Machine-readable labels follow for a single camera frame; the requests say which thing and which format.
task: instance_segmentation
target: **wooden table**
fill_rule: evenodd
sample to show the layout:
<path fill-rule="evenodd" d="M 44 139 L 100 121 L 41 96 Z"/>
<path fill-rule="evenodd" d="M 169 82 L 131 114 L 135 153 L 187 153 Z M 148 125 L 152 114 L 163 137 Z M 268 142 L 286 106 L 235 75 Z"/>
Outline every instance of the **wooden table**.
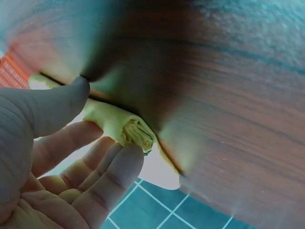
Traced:
<path fill-rule="evenodd" d="M 264 228 L 305 224 L 305 5 L 273 0 L 1 0 L 33 71 L 82 73 L 143 117 L 205 202 Z"/>

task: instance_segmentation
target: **wood grain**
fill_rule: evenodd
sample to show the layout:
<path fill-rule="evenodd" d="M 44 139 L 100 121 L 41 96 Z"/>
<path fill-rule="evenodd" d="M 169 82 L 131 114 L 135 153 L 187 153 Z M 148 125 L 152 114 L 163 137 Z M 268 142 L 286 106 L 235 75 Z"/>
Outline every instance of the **wood grain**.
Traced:
<path fill-rule="evenodd" d="M 305 224 L 305 4 L 0 0 L 0 36 L 62 83 L 144 118 L 211 206 Z"/>

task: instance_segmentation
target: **hand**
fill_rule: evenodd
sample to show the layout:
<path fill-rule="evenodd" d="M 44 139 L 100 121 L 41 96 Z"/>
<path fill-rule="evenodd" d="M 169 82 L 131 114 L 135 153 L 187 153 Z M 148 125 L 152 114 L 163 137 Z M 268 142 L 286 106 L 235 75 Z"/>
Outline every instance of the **hand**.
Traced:
<path fill-rule="evenodd" d="M 89 90 L 82 77 L 45 91 L 0 88 L 0 228 L 98 229 L 137 178 L 139 147 L 100 138 L 94 123 L 65 127 Z M 98 138 L 60 175 L 39 178 Z"/>

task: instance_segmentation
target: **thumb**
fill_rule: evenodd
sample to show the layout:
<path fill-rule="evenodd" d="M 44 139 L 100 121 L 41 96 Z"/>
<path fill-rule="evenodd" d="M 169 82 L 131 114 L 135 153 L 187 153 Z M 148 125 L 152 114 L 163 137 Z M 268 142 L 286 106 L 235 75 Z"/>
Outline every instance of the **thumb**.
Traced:
<path fill-rule="evenodd" d="M 62 129 L 85 106 L 90 91 L 88 81 L 79 76 L 71 85 L 50 90 L 0 90 L 0 97 L 9 100 L 20 112 L 34 138 Z"/>

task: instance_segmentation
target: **tile grout line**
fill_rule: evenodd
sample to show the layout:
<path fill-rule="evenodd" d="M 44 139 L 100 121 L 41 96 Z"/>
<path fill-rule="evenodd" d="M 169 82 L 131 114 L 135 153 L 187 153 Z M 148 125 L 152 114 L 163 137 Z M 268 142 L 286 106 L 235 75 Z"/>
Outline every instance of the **tile grout line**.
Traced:
<path fill-rule="evenodd" d="M 169 212 L 171 212 L 172 210 L 170 210 L 168 207 L 166 207 L 160 200 L 158 200 L 156 197 L 154 197 L 149 191 L 147 191 L 145 188 L 143 188 L 141 185 L 139 185 L 139 188 L 142 189 L 144 192 L 146 192 L 151 198 L 153 198 L 156 202 L 158 202 L 162 207 L 164 207 L 166 210 L 168 210 Z M 187 226 L 189 226 L 192 229 L 197 229 L 196 227 L 194 227 L 192 224 L 190 224 L 189 222 L 185 221 L 183 218 L 181 218 L 180 216 L 178 216 L 176 213 L 173 213 L 174 216 L 176 216 L 178 219 L 180 219 L 183 223 L 185 223 Z"/>
<path fill-rule="evenodd" d="M 116 229 L 120 229 L 118 225 L 110 218 L 108 217 L 108 220 L 116 227 Z"/>
<path fill-rule="evenodd" d="M 130 191 L 130 193 L 128 193 L 127 196 L 125 196 L 124 199 L 122 199 L 122 201 L 117 206 L 115 206 L 115 208 L 109 213 L 108 217 L 110 217 L 119 208 L 119 206 L 121 206 L 127 200 L 127 198 L 137 189 L 137 187 L 140 186 L 142 181 L 143 180 L 141 180 L 139 183 L 135 182 L 136 186 Z"/>
<path fill-rule="evenodd" d="M 168 207 L 166 207 L 160 200 L 158 200 L 156 197 L 154 197 L 149 191 L 147 191 L 145 188 L 143 188 L 141 185 L 139 185 L 139 188 L 142 189 L 144 192 L 146 192 L 151 198 L 153 198 L 155 201 L 157 201 L 166 210 L 168 210 L 169 212 L 172 211 Z"/>
<path fill-rule="evenodd" d="M 231 222 L 232 219 L 233 219 L 233 216 L 231 216 L 231 217 L 229 218 L 229 220 L 226 222 L 226 224 L 223 226 L 222 229 L 226 229 L 226 227 L 229 225 L 229 223 Z"/>
<path fill-rule="evenodd" d="M 183 218 L 181 218 L 180 216 L 178 216 L 176 213 L 173 213 L 174 216 L 176 216 L 179 220 L 181 220 L 183 223 L 185 223 L 187 226 L 189 226 L 191 229 L 197 229 L 196 227 L 194 227 L 192 224 L 190 224 L 189 222 L 185 221 Z"/>
<path fill-rule="evenodd" d="M 173 211 L 160 223 L 160 225 L 156 229 L 160 229 L 160 227 L 163 226 L 163 224 L 173 215 L 173 213 L 185 202 L 185 200 L 189 197 L 189 195 L 186 195 L 183 200 L 180 201 L 180 203 L 174 208 Z"/>

